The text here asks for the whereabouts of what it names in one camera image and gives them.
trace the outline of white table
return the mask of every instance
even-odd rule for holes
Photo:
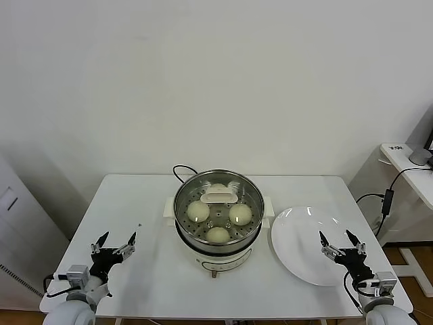
[[[382,144],[380,150],[399,172],[407,168],[430,168],[428,165],[415,165],[409,160],[413,150],[407,144]],[[427,207],[433,210],[433,173],[405,171],[401,177],[406,179]]]
[[[413,151],[407,144],[382,144],[380,150],[399,172],[407,168],[430,168],[428,165],[415,165],[409,160],[409,156]],[[401,177],[406,179],[407,183],[423,200],[426,206],[429,209],[433,209],[433,173],[428,171],[405,171]],[[419,220],[413,218],[413,214],[411,214],[406,215],[404,220],[396,224],[396,226],[410,228],[417,222]],[[409,248],[400,248],[400,253],[407,265],[394,265],[393,268],[396,274],[398,276],[415,277],[425,296],[433,297],[433,286],[411,250]]]
[[[251,180],[270,196],[275,213],[293,206],[314,206],[344,221],[367,243],[366,263],[374,271],[392,271],[378,241],[339,177],[254,176]],[[276,257],[263,230],[251,257],[239,268],[212,279],[184,257],[185,249],[174,228],[162,218],[166,198],[180,183],[172,175],[108,175],[62,262],[59,272],[72,264],[91,265],[90,244],[109,230],[106,246],[118,246],[142,223],[135,253],[110,272],[112,298],[104,298],[98,316],[120,318],[313,319],[360,317],[343,285],[319,287],[291,274]],[[49,292],[67,287],[52,282]],[[400,282],[395,305],[412,311]],[[48,312],[64,297],[43,298]]]

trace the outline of white plate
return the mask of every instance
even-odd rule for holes
[[[272,243],[278,258],[295,276],[317,286],[339,286],[346,269],[322,252],[319,230],[330,245],[352,247],[346,228],[313,207],[294,207],[280,213],[272,226]]]

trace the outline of floor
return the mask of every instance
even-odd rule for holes
[[[397,248],[384,248],[386,256],[393,265],[404,265],[405,260]],[[430,282],[433,283],[433,248],[432,247],[411,247],[418,263],[426,273]],[[421,325],[433,325],[433,298],[426,298],[418,286],[415,278],[400,278],[402,285],[405,287],[409,298],[412,301],[414,314]],[[45,315],[32,311],[8,311],[0,310],[0,325],[41,325]],[[113,319],[98,319],[97,325],[114,325]],[[189,321],[189,320],[158,320],[161,325],[223,325],[222,321]],[[336,320],[328,320],[329,325],[336,325]],[[343,321],[339,320],[338,324],[342,325]],[[308,325],[309,320],[305,321],[268,321],[255,320],[249,321],[247,325]],[[124,320],[122,325],[154,325],[149,320]]]

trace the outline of white wall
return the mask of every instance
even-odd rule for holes
[[[350,181],[433,100],[430,0],[0,6],[0,151],[67,235],[106,173]]]

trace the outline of black cable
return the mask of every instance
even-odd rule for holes
[[[49,274],[48,276],[45,276],[43,279],[43,292],[44,293],[47,293],[47,289],[48,289],[47,280],[54,280],[53,274]]]
[[[79,290],[79,289],[81,289],[79,286],[73,286],[72,288],[68,288],[66,290],[59,291],[57,293],[53,293],[52,295],[47,294],[47,298],[53,298],[53,297],[56,297],[56,296],[60,296],[60,295],[62,295],[64,293],[69,293],[70,291]]]
[[[359,288],[360,288],[360,286],[359,286],[359,284],[357,284],[357,286],[355,287],[355,290],[357,291],[357,293],[359,293],[360,295],[363,295],[364,297],[371,297],[371,298],[374,298],[374,297],[376,297],[374,294],[372,294],[372,293],[365,293],[365,292],[362,292],[361,290],[359,290]]]
[[[359,202],[359,201],[361,201],[363,198],[366,198],[366,197],[368,197],[368,196],[377,196],[378,198],[384,198],[384,195],[383,194],[377,194],[377,193],[368,193],[368,194],[364,194],[364,195],[362,195],[362,197],[360,197],[358,200],[357,200],[357,203]]]
[[[397,181],[397,179],[400,177],[401,174],[403,174],[405,171],[431,171],[431,168],[419,168],[419,167],[414,167],[414,168],[406,168],[403,169],[400,173],[397,174],[397,176],[394,178],[394,181],[392,181],[391,186],[390,186],[390,190],[392,190],[392,187],[394,186],[395,182]]]
[[[353,302],[353,304],[355,305],[355,307],[360,310],[360,305],[359,302],[352,296],[352,294],[350,293],[349,289],[347,289],[347,285],[346,285],[346,280],[347,280],[347,276],[349,275],[349,272],[346,272],[346,274],[344,275],[344,279],[343,279],[343,285],[344,285],[344,289],[346,291],[346,293],[348,294],[348,296],[350,297],[350,300]]]
[[[178,167],[182,167],[182,168],[189,169],[190,171],[193,171],[194,173],[198,174],[198,172],[197,172],[194,168],[192,168],[192,167],[190,167],[190,166],[187,166],[187,165],[176,165],[176,166],[174,166],[174,167],[173,167],[173,174],[174,174],[174,176],[176,176],[176,178],[177,178],[179,181],[181,181],[181,183],[184,183],[184,181],[183,181],[183,179],[181,179],[181,178],[176,174],[176,168],[178,168]]]
[[[382,226],[384,225],[385,219],[386,219],[386,216],[384,215],[384,216],[382,217],[382,220],[381,220],[381,222],[380,222],[380,225],[379,225],[379,228],[378,228],[378,230],[377,230],[377,232],[376,232],[376,235],[374,235],[374,236],[377,237],[378,234],[380,233],[380,230],[381,230]]]

